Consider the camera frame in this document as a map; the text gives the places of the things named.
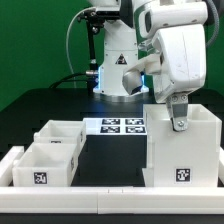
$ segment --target black table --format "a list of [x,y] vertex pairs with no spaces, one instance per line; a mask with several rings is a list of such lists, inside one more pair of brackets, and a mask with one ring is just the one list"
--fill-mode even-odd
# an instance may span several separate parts
[[[0,158],[12,146],[22,145],[28,148],[33,141],[33,134],[39,131],[50,119],[52,120],[82,120],[84,117],[142,117],[143,104],[155,103],[153,95],[144,100],[133,103],[111,103],[100,101],[88,96],[86,89],[34,89],[26,92],[15,102],[0,112]],[[191,94],[189,103],[203,104],[221,120],[224,120],[224,97],[213,90],[199,90]],[[141,168],[146,163],[146,136],[137,137],[99,137],[88,136],[80,158],[79,169],[75,175],[74,186],[144,186]],[[221,145],[224,145],[222,134]],[[126,158],[127,148],[133,157]],[[136,148],[141,152],[136,156]],[[92,155],[99,153],[104,159],[92,159]],[[122,172],[113,168],[118,167],[123,159]],[[89,174],[88,165],[98,164]],[[102,175],[93,175],[102,167],[106,167]],[[80,215],[80,214],[0,214],[0,224],[10,223],[221,223],[224,215]]]

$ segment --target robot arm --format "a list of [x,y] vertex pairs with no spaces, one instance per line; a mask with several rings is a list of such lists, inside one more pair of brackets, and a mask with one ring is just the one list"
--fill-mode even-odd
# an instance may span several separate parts
[[146,74],[153,75],[155,99],[166,103],[175,131],[187,129],[187,95],[205,82],[202,24],[207,16],[206,3],[198,0],[143,0],[134,4],[139,49],[153,54],[127,67],[123,84],[131,93],[133,74],[146,68]]

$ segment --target green wall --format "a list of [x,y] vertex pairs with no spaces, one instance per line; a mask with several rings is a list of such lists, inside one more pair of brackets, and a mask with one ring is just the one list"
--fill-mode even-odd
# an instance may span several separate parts
[[[29,89],[47,88],[70,74],[65,37],[72,17],[88,6],[85,0],[0,0],[0,110]],[[207,51],[206,87],[224,94],[224,18],[217,42]],[[206,28],[209,36],[213,27]],[[103,35],[96,37],[103,60]],[[85,23],[76,23],[71,52],[76,72],[88,68]]]

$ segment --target white box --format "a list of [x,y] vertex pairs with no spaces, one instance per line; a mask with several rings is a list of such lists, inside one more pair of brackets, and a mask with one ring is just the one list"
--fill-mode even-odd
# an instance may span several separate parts
[[34,142],[77,144],[79,155],[86,142],[86,124],[83,121],[50,120],[34,134]]
[[221,120],[202,105],[189,105],[188,129],[173,131],[165,105],[144,105],[150,187],[216,187]]
[[33,143],[13,168],[15,187],[70,186],[78,166],[76,144]]

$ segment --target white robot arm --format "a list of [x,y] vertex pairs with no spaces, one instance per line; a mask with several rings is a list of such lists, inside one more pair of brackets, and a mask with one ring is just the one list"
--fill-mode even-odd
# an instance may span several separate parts
[[[202,0],[89,1],[96,6],[97,16],[112,15],[114,20],[120,20],[104,24],[106,57],[94,91],[136,95],[143,92],[142,73],[153,75],[157,103],[167,104],[175,131],[186,130],[188,94],[205,83],[206,3]],[[136,58],[136,41],[138,49],[148,53],[147,57]],[[128,61],[119,65],[116,61],[123,53]]]
[[123,84],[136,88],[134,74],[153,75],[155,99],[166,103],[175,131],[187,129],[187,95],[204,85],[207,6],[198,0],[134,1],[135,29],[140,50],[152,52],[125,68]]

